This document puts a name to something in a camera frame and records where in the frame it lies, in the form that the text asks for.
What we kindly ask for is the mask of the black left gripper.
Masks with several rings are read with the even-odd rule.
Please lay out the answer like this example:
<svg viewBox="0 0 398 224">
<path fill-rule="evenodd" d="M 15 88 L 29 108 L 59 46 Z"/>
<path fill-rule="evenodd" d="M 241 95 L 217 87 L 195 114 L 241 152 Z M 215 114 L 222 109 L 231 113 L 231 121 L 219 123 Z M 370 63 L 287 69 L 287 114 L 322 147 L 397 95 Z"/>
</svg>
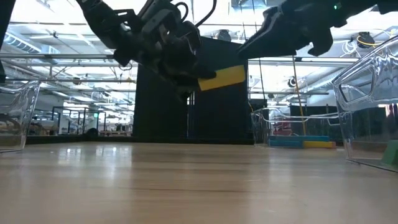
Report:
<svg viewBox="0 0 398 224">
<path fill-rule="evenodd" d="M 138 14 L 133 9 L 115 10 L 115 23 L 127 41 L 119 42 L 114 59 L 122 66 L 133 60 L 164 76 L 182 76 L 174 80 L 178 94 L 198 91 L 198 79 L 215 78 L 216 72 L 198 62 L 200 32 L 187 16 L 183 1 L 147 1 Z"/>
</svg>

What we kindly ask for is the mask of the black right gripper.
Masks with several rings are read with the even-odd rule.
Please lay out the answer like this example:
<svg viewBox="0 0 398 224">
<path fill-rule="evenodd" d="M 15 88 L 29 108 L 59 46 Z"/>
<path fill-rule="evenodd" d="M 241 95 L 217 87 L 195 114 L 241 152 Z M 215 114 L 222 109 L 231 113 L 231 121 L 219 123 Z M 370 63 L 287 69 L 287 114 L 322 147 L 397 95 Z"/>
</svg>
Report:
<svg viewBox="0 0 398 224">
<path fill-rule="evenodd" d="M 317 57 L 331 48 L 334 15 L 334 1 L 284 1 L 262 13 L 261 28 L 237 49 L 237 54 L 242 59 L 289 56 L 313 44 L 308 54 Z"/>
</svg>

